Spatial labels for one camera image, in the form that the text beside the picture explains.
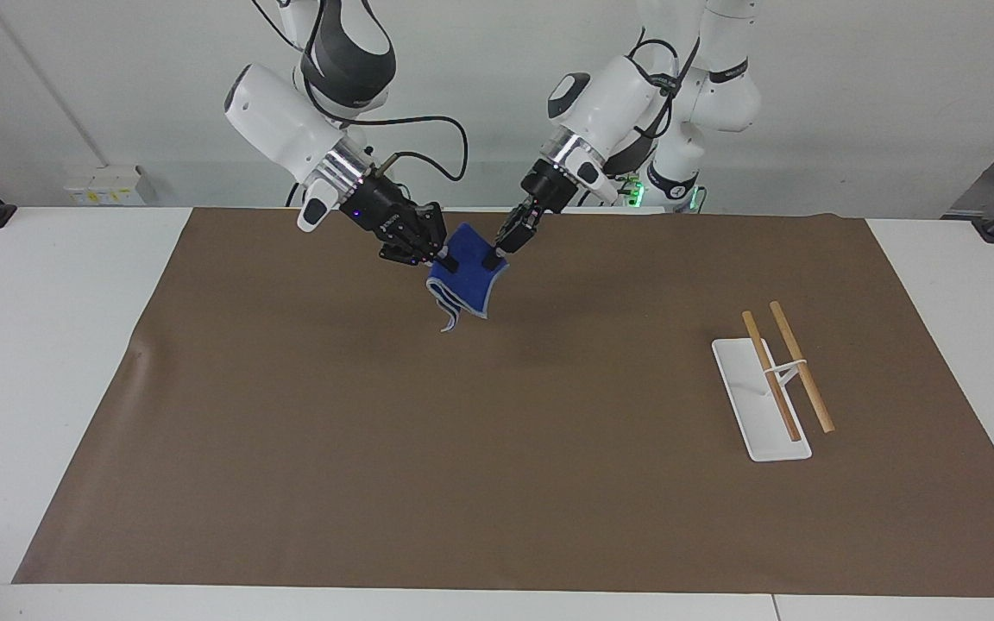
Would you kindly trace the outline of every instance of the table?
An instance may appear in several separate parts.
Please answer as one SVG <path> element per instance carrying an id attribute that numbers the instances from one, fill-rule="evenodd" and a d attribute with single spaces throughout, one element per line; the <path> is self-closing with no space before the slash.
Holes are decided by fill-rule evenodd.
<path id="1" fill-rule="evenodd" d="M 994 618 L 966 599 L 9 586 L 189 215 L 23 209 L 0 231 L 0 617 Z M 965 223 L 869 224 L 994 442 L 994 247 Z"/>

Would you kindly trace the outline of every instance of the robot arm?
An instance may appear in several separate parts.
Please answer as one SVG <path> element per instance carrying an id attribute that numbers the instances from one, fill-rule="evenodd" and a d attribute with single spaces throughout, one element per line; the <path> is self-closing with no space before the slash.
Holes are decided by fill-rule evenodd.
<path id="1" fill-rule="evenodd" d="M 384 102 L 397 71 L 392 43 L 367 0 L 279 5 L 285 35 L 304 48 L 293 85 L 263 66 L 245 67 L 225 99 L 225 117 L 304 188 L 299 228 L 312 232 L 340 210 L 383 242 L 383 259 L 457 270 L 439 205 L 406 199 L 386 176 L 387 166 L 371 157 L 362 133 L 349 126 Z M 301 32 L 311 33 L 307 41 Z"/>
<path id="2" fill-rule="evenodd" d="M 646 201 L 670 205 L 693 187 L 703 156 L 698 126 L 741 131 L 760 98 L 746 73 L 758 0 L 639 0 L 638 46 L 595 76 L 565 76 L 548 101 L 555 134 L 521 181 L 527 199 L 509 213 L 487 265 L 516 252 L 542 215 L 560 213 L 579 189 L 615 204 L 612 179 L 640 173 Z M 654 47 L 650 68 L 635 62 Z"/>

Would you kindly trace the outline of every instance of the wooden stick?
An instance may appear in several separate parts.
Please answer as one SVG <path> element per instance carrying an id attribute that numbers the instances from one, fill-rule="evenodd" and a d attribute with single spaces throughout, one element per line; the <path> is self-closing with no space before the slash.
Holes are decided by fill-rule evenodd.
<path id="1" fill-rule="evenodd" d="M 758 353 L 758 361 L 762 363 L 762 370 L 765 374 L 765 381 L 769 382 L 770 390 L 773 391 L 773 400 L 777 401 L 777 409 L 781 410 L 781 420 L 784 420 L 784 428 L 789 432 L 789 438 L 793 442 L 800 442 L 800 430 L 796 428 L 796 421 L 792 420 L 792 412 L 789 412 L 789 402 L 784 400 L 784 392 L 781 390 L 781 382 L 777 381 L 777 374 L 770 373 L 773 368 L 770 356 L 762 346 L 762 335 L 758 333 L 758 324 L 754 323 L 754 314 L 747 310 L 742 314 L 742 321 L 746 323 L 746 331 L 750 334 L 750 341 L 754 343 L 754 351 Z"/>
<path id="2" fill-rule="evenodd" d="M 770 310 L 773 310 L 773 318 L 777 320 L 777 327 L 781 329 L 785 345 L 789 346 L 789 354 L 792 354 L 794 361 L 803 361 L 804 353 L 800 350 L 800 343 L 796 342 L 796 335 L 792 334 L 789 319 L 785 317 L 781 303 L 770 302 Z M 824 404 L 823 397 L 820 395 L 820 387 L 816 385 L 812 369 L 808 368 L 807 362 L 801 362 L 800 379 L 804 380 L 804 389 L 808 390 L 808 398 L 812 400 L 812 408 L 820 419 L 820 425 L 823 425 L 823 432 L 831 433 L 835 430 L 835 423 L 831 420 L 831 413 L 827 412 L 827 405 Z"/>

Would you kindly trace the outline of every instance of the rectangular white plate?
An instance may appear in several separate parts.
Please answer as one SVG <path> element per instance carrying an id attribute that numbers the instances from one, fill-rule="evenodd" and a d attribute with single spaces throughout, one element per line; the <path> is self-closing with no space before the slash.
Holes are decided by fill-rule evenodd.
<path id="1" fill-rule="evenodd" d="M 769 353 L 769 346 L 762 339 L 762 347 Z M 796 417 L 796 408 L 789 394 L 784 394 L 785 402 L 789 404 L 792 420 L 800 430 L 800 442 L 789 439 L 789 432 L 784 428 L 781 412 L 777 409 L 777 401 L 769 391 L 769 384 L 762 373 L 762 363 L 754 351 L 749 338 L 721 338 L 711 343 L 715 354 L 715 363 L 719 365 L 719 373 L 723 385 L 727 387 L 727 396 L 734 408 L 734 419 L 739 422 L 742 441 L 746 444 L 746 452 L 750 459 L 756 462 L 783 462 L 789 460 L 806 460 L 812 456 L 812 445 L 808 444 L 808 436 Z"/>

